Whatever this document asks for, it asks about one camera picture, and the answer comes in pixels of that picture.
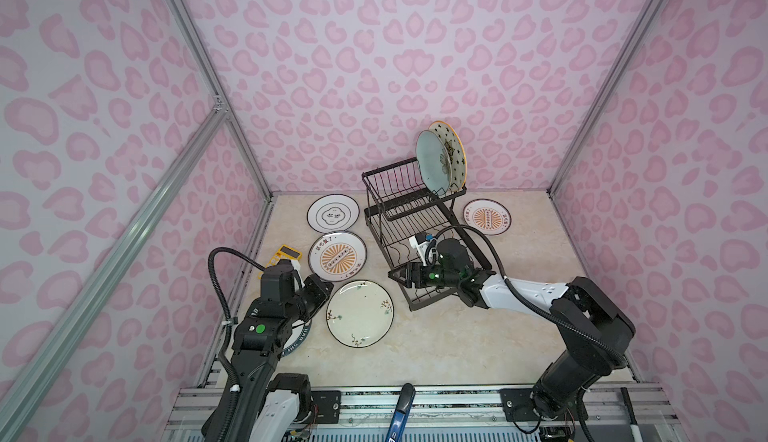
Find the cream floral plate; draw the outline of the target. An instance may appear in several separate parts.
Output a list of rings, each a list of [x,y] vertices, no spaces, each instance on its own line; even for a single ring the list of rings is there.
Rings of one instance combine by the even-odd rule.
[[[342,345],[362,349],[383,339],[394,322],[392,297],[380,284],[357,280],[343,285],[326,307],[326,324]]]

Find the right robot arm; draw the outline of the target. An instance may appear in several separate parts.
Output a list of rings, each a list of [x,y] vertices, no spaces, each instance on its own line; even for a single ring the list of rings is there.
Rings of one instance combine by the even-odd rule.
[[[528,313],[553,324],[565,345],[522,403],[524,414],[555,420],[578,405],[588,388],[627,366],[636,329],[591,279],[542,283],[511,278],[478,261],[457,239],[413,237],[417,259],[390,270],[406,289],[451,289],[470,308]]]

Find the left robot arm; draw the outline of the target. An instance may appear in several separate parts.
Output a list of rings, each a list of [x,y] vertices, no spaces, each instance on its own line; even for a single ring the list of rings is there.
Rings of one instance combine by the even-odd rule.
[[[260,295],[234,330],[227,384],[201,430],[206,441],[280,441],[312,417],[309,377],[276,369],[293,325],[320,312],[333,284],[311,274],[299,285],[298,277],[289,260],[262,273]]]

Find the light green flower plate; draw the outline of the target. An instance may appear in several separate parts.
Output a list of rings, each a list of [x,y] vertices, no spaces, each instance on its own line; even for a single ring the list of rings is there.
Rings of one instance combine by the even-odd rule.
[[[419,134],[416,158],[425,186],[438,197],[447,195],[452,181],[451,160],[444,144],[434,132],[425,130]]]

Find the star pattern cartoon plate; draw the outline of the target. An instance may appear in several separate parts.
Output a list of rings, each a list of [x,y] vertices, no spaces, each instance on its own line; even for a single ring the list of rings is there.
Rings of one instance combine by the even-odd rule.
[[[452,126],[443,121],[433,122],[429,126],[429,130],[438,136],[448,153],[451,168],[451,191],[461,191],[465,188],[467,180],[468,162],[466,151],[458,133]]]

